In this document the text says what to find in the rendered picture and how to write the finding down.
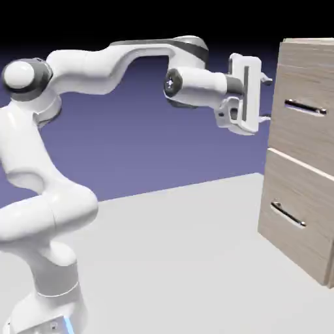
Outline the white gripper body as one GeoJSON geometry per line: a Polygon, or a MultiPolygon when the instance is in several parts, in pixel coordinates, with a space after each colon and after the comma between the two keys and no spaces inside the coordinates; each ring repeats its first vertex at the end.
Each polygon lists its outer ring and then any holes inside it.
{"type": "Polygon", "coordinates": [[[229,62],[230,74],[243,84],[243,96],[239,98],[236,120],[231,119],[229,131],[239,135],[256,134],[260,122],[262,62],[257,57],[238,53],[232,53],[229,62]]]}

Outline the tall light wood drawer front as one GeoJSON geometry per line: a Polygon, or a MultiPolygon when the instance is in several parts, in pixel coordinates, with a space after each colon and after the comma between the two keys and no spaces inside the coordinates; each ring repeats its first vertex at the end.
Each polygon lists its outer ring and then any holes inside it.
{"type": "Polygon", "coordinates": [[[281,42],[268,145],[334,175],[334,38],[281,42]],[[327,114],[287,108],[286,99],[325,108],[327,114]]]}

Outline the short light wood drawer front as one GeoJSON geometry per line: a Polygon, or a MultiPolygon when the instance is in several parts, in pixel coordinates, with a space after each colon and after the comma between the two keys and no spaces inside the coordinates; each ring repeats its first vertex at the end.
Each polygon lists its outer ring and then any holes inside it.
{"type": "Polygon", "coordinates": [[[318,283],[334,288],[334,178],[269,148],[258,231],[318,283]],[[307,226],[288,222],[272,201],[307,226]]]}

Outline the light wood cabinet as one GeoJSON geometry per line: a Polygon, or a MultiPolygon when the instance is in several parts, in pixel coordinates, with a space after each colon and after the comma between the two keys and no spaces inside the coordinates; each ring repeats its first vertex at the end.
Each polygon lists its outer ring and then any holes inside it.
{"type": "Polygon", "coordinates": [[[334,288],[334,37],[281,42],[258,232],[334,288]]]}

